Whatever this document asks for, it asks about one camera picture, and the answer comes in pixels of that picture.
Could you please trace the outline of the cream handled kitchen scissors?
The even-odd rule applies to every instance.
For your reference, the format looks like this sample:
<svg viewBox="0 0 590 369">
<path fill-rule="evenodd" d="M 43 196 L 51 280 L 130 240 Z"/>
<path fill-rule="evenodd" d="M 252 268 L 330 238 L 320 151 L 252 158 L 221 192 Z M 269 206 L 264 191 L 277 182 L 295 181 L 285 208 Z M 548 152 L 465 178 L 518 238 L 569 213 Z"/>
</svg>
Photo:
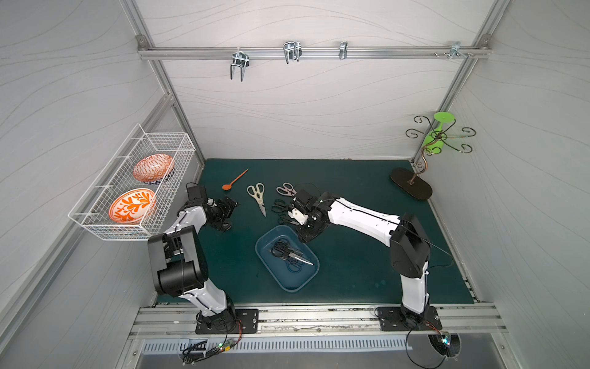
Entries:
<svg viewBox="0 0 590 369">
<path fill-rule="evenodd" d="M 247 193 L 250 195 L 250 197 L 252 197 L 256 201 L 256 203 L 258 204 L 258 207 L 261 211 L 261 214 L 264 217 L 266 217 L 267 211 L 266 211 L 266 207 L 264 204 L 264 192 L 265 192 L 265 187 L 264 187 L 264 184 L 261 182 L 258 182 L 257 184 L 254 184 L 254 185 L 247 186 Z"/>
</svg>

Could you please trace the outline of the black handled large scissors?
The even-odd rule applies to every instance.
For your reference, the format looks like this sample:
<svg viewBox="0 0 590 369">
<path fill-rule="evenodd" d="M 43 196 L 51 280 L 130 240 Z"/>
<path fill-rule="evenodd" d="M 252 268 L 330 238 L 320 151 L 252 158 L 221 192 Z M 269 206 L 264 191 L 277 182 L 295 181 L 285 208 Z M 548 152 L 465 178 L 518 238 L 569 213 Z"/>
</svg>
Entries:
<svg viewBox="0 0 590 369">
<path fill-rule="evenodd" d="M 298 250 L 296 250 L 294 248 L 293 248 L 293 250 L 294 250 L 294 253 L 290 255 L 290 258 L 280 258 L 280 259 L 285 260 L 285 261 L 288 261 L 288 260 L 291 260 L 291 261 L 299 261 L 299 262 L 301 262 L 303 264 L 313 265 L 313 262 L 311 262 L 311 261 L 309 261 L 309 260 L 307 260 L 306 258 L 303 257 L 303 253 L 302 252 L 300 252 L 300 251 L 298 251 Z"/>
</svg>

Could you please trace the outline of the blue plastic storage box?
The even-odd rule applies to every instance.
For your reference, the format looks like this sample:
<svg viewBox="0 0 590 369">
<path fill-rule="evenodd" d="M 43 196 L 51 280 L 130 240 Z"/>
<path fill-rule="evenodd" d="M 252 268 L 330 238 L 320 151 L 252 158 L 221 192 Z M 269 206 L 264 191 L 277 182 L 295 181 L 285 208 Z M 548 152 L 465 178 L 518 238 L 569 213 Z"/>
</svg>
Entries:
<svg viewBox="0 0 590 369">
<path fill-rule="evenodd" d="M 254 250 L 276 283 L 288 293 L 299 292 L 320 270 L 318 257 L 287 225 L 278 225 L 261 236 Z"/>
</svg>

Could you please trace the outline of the blue handled scissors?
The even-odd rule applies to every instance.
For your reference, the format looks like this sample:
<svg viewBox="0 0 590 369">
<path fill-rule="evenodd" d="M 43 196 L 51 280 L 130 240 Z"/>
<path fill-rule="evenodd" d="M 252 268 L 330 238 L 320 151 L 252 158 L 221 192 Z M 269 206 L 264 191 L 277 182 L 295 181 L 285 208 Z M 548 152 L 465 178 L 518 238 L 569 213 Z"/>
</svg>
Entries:
<svg viewBox="0 0 590 369">
<path fill-rule="evenodd" d="M 293 274 L 298 274 L 303 269 L 303 264 L 299 261 L 288 260 L 288 261 L 285 261 L 285 264 L 286 264 L 287 270 Z"/>
</svg>

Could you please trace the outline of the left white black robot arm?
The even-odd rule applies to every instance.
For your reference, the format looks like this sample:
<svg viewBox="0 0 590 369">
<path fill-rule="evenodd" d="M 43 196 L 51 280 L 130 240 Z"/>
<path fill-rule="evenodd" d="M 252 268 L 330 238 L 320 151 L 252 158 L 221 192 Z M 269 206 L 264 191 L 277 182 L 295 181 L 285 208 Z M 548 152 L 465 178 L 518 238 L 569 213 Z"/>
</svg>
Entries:
<svg viewBox="0 0 590 369">
<path fill-rule="evenodd" d="M 220 232 L 230 230 L 229 218 L 238 202 L 227 196 L 214 200 L 204 186 L 193 182 L 186 191 L 187 201 L 173 225 L 147 241 L 155 290 L 192 303 L 208 324 L 230 324 L 237 319 L 233 301 L 210 279 L 199 233 L 206 225 Z"/>
</svg>

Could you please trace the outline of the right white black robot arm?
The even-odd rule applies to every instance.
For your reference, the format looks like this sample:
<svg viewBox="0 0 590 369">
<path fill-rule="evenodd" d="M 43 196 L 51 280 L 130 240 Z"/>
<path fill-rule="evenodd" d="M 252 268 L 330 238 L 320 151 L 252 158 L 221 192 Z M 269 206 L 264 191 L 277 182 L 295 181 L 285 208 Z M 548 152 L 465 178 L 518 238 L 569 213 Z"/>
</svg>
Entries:
<svg viewBox="0 0 590 369">
<path fill-rule="evenodd" d="M 287 205 L 287 215 L 297 223 L 304 242 L 314 240 L 329 225 L 350 228 L 390 249 L 390 261 L 402 284 L 401 313 L 423 320 L 430 307 L 427 271 L 431 245 L 415 215 L 388 215 L 348 201 L 330 192 L 315 197 L 301 190 Z"/>
</svg>

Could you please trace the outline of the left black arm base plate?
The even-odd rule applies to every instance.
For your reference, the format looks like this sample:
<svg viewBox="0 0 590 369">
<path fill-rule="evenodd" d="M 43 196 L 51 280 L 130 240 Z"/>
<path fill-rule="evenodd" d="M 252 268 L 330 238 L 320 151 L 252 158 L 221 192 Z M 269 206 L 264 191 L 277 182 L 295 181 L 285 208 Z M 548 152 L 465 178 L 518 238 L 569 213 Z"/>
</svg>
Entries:
<svg viewBox="0 0 590 369">
<path fill-rule="evenodd" d="M 258 332 L 258 309 L 226 309 L 206 317 L 202 313 L 196 316 L 196 335 L 251 335 Z"/>
</svg>

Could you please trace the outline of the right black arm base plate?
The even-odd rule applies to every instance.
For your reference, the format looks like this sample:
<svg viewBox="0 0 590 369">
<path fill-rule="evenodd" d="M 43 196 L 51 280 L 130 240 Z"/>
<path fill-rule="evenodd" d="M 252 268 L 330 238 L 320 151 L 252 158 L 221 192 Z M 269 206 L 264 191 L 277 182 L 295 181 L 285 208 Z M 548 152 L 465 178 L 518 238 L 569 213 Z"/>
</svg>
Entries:
<svg viewBox="0 0 590 369">
<path fill-rule="evenodd" d="M 443 329 L 438 311 L 430 305 L 427 305 L 421 314 L 397 306 L 377 307 L 373 313 L 379 321 L 381 331 L 441 331 Z"/>
</svg>

